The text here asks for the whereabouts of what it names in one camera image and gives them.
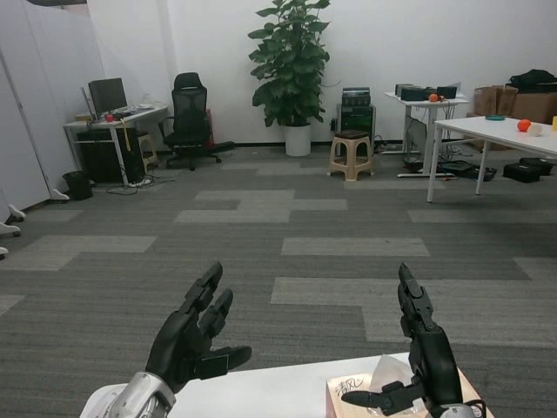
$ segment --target black office chair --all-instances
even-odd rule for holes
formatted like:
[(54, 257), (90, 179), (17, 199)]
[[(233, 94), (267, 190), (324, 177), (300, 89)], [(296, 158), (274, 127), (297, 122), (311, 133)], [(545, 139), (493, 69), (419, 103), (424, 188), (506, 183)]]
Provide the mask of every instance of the black office chair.
[(189, 159), (191, 171), (195, 170), (195, 158), (210, 157), (221, 163), (216, 153), (233, 150), (236, 145), (233, 142), (209, 145), (211, 123), (207, 117), (207, 89), (201, 84), (196, 72), (186, 72), (176, 77), (172, 102), (174, 116), (167, 119), (174, 120), (174, 132), (165, 136), (164, 123), (158, 124), (164, 144), (174, 153), (174, 156), (166, 161), (166, 166), (170, 167), (171, 162), (183, 158)]

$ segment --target tissue box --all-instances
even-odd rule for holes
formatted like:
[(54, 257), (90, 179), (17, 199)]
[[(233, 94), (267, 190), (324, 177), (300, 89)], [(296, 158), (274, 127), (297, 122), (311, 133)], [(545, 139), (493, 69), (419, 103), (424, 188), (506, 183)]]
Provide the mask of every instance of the tissue box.
[[(480, 396), (473, 389), (465, 375), (463, 375), (460, 371), (459, 374), (464, 402), (480, 399)], [(352, 392), (353, 390), (367, 390), (372, 381), (372, 376), (373, 374), (355, 374), (353, 376), (329, 379), (325, 388), (325, 418), (373, 418), (374, 416), (377, 416), (371, 415), (366, 408), (356, 407), (343, 402), (340, 399), (345, 392)], [(427, 418), (427, 416), (427, 410), (423, 410), (417, 414), (400, 413), (391, 415), (393, 418)], [(487, 418), (493, 418), (490, 411), (487, 411)]]

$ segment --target small table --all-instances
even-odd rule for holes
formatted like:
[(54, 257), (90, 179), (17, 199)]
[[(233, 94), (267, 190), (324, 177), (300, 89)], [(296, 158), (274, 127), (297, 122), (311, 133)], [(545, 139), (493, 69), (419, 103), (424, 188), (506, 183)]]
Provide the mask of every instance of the small table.
[[(408, 353), (393, 357), (408, 362)], [(302, 366), (276, 367), (229, 373), (208, 381), (191, 381), (177, 395), (169, 418), (325, 418), (327, 380), (352, 374), (371, 373), (380, 356), (329, 361)], [(463, 393), (479, 396), (461, 376)], [(99, 389), (87, 402), (87, 417), (103, 394), (114, 386)]]
[[(424, 167), (421, 172), (416, 173), (404, 173), (399, 174), (402, 179), (407, 178), (426, 178), (429, 177), (431, 167), (432, 167), (432, 149), (433, 149), (433, 133), (435, 131), (435, 122), (437, 121), (437, 116), (439, 114), (439, 109), (446, 109), (449, 106), (456, 105), (466, 105), (470, 103), (463, 95), (458, 95), (457, 98), (452, 98), (448, 100), (443, 100), (442, 102), (430, 102), (425, 100), (423, 102), (408, 102), (397, 97), (395, 93), (385, 93), (388, 98), (393, 98), (397, 102), (403, 104), (406, 107), (405, 121), (404, 121), (404, 137), (402, 138), (402, 152), (384, 152), (384, 154), (393, 153), (405, 153), (406, 152), (406, 134), (410, 124), (408, 123), (408, 118), (412, 116), (412, 108), (419, 107), (422, 109), (427, 109), (429, 113), (429, 118), (427, 120), (427, 139), (426, 139), (426, 151), (424, 155)], [(446, 177), (446, 174), (440, 173), (438, 177)]]
[[(165, 113), (167, 110), (168, 110), (168, 106), (166, 106), (166, 105), (154, 106), (153, 109), (146, 110), (146, 111), (139, 111), (135, 115), (128, 116), (127, 118), (124, 118), (123, 121), (127, 126), (128, 124), (131, 125), (133, 123), (137, 123), (141, 119), (154, 118), (156, 116), (159, 116), (159, 115)], [(120, 145), (118, 143), (118, 135), (117, 135), (117, 132), (116, 132), (117, 128), (122, 128), (124, 126), (122, 124), (122, 121), (116, 120), (116, 121), (110, 122), (110, 123), (101, 121), (101, 122), (96, 122), (96, 123), (89, 124), (89, 126), (91, 127), (91, 129), (109, 129), (111, 131), (111, 141), (80, 141), (80, 143), (84, 143), (84, 142), (112, 142), (112, 143), (114, 143), (114, 148), (116, 150), (118, 163), (120, 164), (120, 170), (122, 172), (122, 180), (123, 180), (125, 185), (128, 185), (129, 182), (128, 182), (128, 177), (125, 174), (124, 159), (122, 157), (122, 152), (120, 151)], [(81, 164), (79, 162), (79, 158), (76, 157), (75, 144), (76, 144), (77, 141), (75, 139), (74, 134), (76, 133), (76, 131), (83, 131), (83, 130), (87, 129), (87, 127), (88, 127), (87, 122), (84, 122), (84, 121), (72, 122), (70, 124), (65, 124), (64, 125), (64, 130), (66, 132), (66, 137), (68, 138), (68, 141), (70, 142), (71, 153), (73, 154), (73, 158), (74, 158), (74, 161), (76, 162), (77, 167), (80, 167)]]
[[(485, 117), (443, 120), (435, 123), (435, 144), (433, 147), (432, 166), (437, 166), (439, 149), (441, 147), (442, 132), (453, 131), (475, 138), (483, 139), (485, 146), (481, 158), (480, 174), (476, 185), (476, 194), (480, 194), (486, 171), (487, 154), (491, 143), (509, 146), (511, 148), (539, 154), (544, 157), (557, 158), (557, 132), (550, 125), (542, 125), (543, 131), (539, 137), (530, 137), (517, 128), (519, 120), (507, 118), (502, 121), (487, 120)], [(433, 172), (429, 178), (427, 201), (433, 202), (433, 186), (435, 176)]]

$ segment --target wooden stool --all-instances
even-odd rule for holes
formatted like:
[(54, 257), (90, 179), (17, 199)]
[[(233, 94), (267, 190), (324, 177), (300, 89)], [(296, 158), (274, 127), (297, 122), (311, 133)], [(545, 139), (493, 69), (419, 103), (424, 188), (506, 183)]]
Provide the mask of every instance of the wooden stool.
[[(337, 145), (346, 147), (346, 161), (335, 156)], [(361, 144), (366, 144), (367, 159), (359, 158), (356, 153)], [(342, 131), (332, 141), (331, 157), (329, 159), (329, 175), (333, 172), (343, 172), (346, 181), (357, 181), (358, 174), (369, 170), (373, 175), (373, 151), (367, 132)]]
[[(138, 138), (138, 142), (139, 142), (139, 149), (141, 150), (141, 158), (143, 159), (143, 166), (145, 168), (145, 173), (147, 173), (147, 167), (149, 165), (154, 165), (157, 166), (159, 163), (158, 160), (158, 155), (157, 155), (157, 148), (155, 147), (155, 142), (153, 141), (153, 138), (151, 138), (151, 135), (149, 135), (148, 133), (139, 137)], [(144, 150), (143, 150), (143, 143), (144, 142), (148, 142), (150, 147), (151, 147), (151, 156), (150, 157), (144, 157)]]

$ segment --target plastic stool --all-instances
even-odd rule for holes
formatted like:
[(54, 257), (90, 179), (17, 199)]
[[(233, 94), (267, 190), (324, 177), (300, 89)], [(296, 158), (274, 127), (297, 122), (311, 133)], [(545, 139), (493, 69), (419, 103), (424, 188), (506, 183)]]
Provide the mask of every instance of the plastic stool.
[[(346, 160), (335, 155), (338, 145), (346, 147)], [(367, 159), (356, 155), (358, 147), (366, 144)], [(329, 175), (333, 172), (343, 172), (346, 181), (357, 181), (360, 172), (368, 171), (373, 175), (373, 154), (367, 132), (364, 131), (342, 131), (332, 141), (331, 157), (329, 159)]]

